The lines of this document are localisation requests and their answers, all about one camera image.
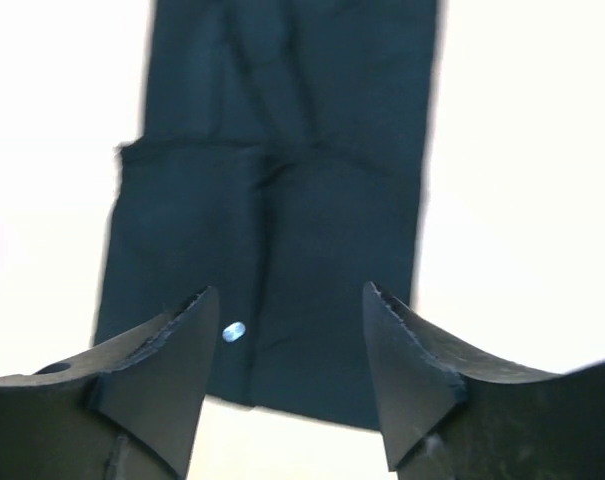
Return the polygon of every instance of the white surface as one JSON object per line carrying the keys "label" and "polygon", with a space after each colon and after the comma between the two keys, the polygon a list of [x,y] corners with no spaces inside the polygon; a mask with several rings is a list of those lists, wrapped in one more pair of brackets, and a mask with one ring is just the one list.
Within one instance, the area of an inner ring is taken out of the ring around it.
{"label": "white surface", "polygon": [[[0,1],[0,375],[88,345],[148,10]],[[445,41],[417,310],[539,368],[605,358],[605,0],[453,2]],[[387,478],[377,435],[211,402],[193,470]]]}

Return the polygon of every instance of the black plastic part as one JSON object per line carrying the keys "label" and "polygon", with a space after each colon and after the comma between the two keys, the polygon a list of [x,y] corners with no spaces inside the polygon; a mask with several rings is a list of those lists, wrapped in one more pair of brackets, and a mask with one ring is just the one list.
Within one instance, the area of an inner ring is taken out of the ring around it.
{"label": "black plastic part", "polygon": [[213,289],[37,374],[0,378],[0,480],[183,480],[218,323]]}
{"label": "black plastic part", "polygon": [[373,284],[363,305],[400,480],[605,479],[605,362],[543,372],[463,342]]}

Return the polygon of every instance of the wrinkled fabric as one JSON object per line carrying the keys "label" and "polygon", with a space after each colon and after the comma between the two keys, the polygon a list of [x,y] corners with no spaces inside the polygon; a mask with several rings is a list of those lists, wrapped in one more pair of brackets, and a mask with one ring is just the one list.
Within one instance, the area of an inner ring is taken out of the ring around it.
{"label": "wrinkled fabric", "polygon": [[362,287],[408,302],[436,0],[157,0],[94,342],[218,287],[209,393],[378,429]]}

